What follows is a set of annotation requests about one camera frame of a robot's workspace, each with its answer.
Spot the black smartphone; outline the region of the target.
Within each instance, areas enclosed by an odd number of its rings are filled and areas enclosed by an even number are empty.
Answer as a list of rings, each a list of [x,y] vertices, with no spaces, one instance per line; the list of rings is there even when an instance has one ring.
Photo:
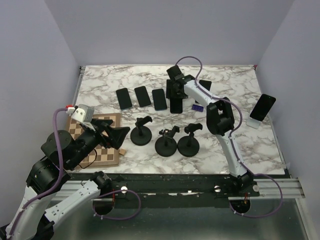
[[[171,98],[170,99],[170,113],[181,114],[183,112],[183,99]]]
[[[269,111],[271,110],[272,106],[276,102],[276,98],[267,94],[262,94],[258,99],[256,105],[254,106],[253,110],[251,111],[249,117],[262,122]]]
[[[134,89],[140,108],[149,107],[152,103],[145,86],[139,86]]]

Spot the blue-edged smartphone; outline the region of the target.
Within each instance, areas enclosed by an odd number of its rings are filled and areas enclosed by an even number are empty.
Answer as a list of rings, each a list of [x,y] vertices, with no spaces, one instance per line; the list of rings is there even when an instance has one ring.
[[[153,105],[156,111],[164,111],[167,109],[167,102],[164,90],[162,88],[152,90]]]

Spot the teal smartphone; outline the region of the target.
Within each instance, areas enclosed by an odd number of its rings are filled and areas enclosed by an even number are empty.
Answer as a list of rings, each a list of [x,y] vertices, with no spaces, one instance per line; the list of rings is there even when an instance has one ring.
[[[133,107],[132,101],[127,88],[121,88],[115,91],[118,99],[119,107],[123,110],[128,110]]]

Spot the black round-base phone stand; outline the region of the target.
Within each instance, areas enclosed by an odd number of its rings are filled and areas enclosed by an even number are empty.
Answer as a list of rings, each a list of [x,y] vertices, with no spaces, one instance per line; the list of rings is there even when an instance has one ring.
[[[130,139],[137,146],[145,146],[152,139],[151,130],[145,126],[147,123],[152,123],[150,116],[138,117],[135,122],[135,128],[130,133]]]

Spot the tall black round phone stand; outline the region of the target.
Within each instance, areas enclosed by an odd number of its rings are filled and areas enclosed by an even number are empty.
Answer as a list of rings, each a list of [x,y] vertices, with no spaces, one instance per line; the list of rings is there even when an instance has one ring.
[[[185,157],[193,157],[200,150],[200,144],[194,137],[194,132],[202,130],[203,125],[201,123],[190,123],[184,128],[184,132],[188,136],[183,136],[177,143],[177,149],[179,153]]]

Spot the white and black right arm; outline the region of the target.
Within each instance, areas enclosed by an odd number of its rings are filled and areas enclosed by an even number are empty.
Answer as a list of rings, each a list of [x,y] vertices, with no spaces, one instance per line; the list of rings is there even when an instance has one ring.
[[[218,97],[205,89],[192,75],[184,75],[177,65],[166,70],[169,80],[169,98],[188,96],[197,101],[206,111],[206,126],[217,137],[228,163],[230,191],[241,196],[254,182],[253,174],[244,166],[241,151],[233,132],[237,129],[232,103],[227,97]]]

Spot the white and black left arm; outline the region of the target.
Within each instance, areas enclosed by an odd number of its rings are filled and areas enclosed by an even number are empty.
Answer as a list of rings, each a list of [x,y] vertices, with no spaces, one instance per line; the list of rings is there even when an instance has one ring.
[[[49,240],[58,226],[83,204],[96,197],[107,197],[112,180],[102,171],[93,173],[79,190],[49,207],[51,200],[71,178],[73,170],[98,145],[119,149],[130,128],[111,127],[111,120],[92,120],[93,129],[73,139],[66,130],[57,130],[41,146],[45,156],[32,167],[22,202],[13,220],[0,228],[2,240]]]

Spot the black folding phone stand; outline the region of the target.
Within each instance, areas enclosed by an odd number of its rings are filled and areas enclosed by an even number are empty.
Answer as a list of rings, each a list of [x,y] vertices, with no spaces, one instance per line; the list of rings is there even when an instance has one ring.
[[[202,86],[204,89],[206,89],[207,91],[210,91],[211,86],[212,86],[212,82],[209,80],[197,80],[198,85]],[[199,93],[202,92],[199,90],[199,88],[197,87],[197,94],[199,95]]]

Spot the silver phone stand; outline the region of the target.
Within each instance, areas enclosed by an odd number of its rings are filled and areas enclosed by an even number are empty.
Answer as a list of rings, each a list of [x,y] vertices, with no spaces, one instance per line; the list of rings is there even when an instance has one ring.
[[[253,128],[253,129],[258,129],[258,128],[260,127],[261,123],[262,123],[261,121],[256,120],[256,119],[251,118],[251,117],[249,117],[249,118],[246,120],[246,125],[247,125],[248,127]]]

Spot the small wooden block near chessboard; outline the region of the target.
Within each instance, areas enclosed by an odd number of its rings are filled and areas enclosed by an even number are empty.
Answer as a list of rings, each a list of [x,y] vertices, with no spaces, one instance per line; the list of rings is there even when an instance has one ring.
[[[122,149],[122,148],[119,150],[119,153],[120,153],[121,155],[123,155],[123,156],[126,154],[126,152],[127,152],[127,151],[124,150],[124,149]]]

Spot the purple rectangular plate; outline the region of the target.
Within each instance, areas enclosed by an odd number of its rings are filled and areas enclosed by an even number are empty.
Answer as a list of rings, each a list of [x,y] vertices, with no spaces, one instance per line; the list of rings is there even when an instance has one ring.
[[[203,112],[204,111],[204,107],[201,106],[201,105],[193,104],[192,105],[192,110],[197,111],[197,112]]]

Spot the wooden chessboard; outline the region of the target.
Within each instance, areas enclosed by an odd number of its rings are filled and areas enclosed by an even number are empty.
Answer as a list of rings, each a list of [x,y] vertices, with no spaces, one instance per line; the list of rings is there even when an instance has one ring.
[[[94,114],[93,119],[112,120],[111,127],[120,127],[120,113]],[[66,130],[76,140],[83,132],[81,125],[69,116],[66,123]],[[104,148],[99,144],[85,157],[82,162],[75,167],[76,170],[86,169],[87,167],[115,167],[119,164],[119,150],[114,148]]]

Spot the black mounting rail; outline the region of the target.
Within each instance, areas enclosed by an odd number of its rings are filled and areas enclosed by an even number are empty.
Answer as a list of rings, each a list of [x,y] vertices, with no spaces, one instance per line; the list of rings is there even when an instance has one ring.
[[[142,208],[227,208],[229,201],[241,201],[248,194],[259,195],[257,179],[244,191],[231,189],[230,176],[226,174],[117,174],[110,173],[109,191],[118,190],[113,197],[94,200],[99,207],[114,205],[117,209],[134,209],[137,198],[125,189],[136,192]]]

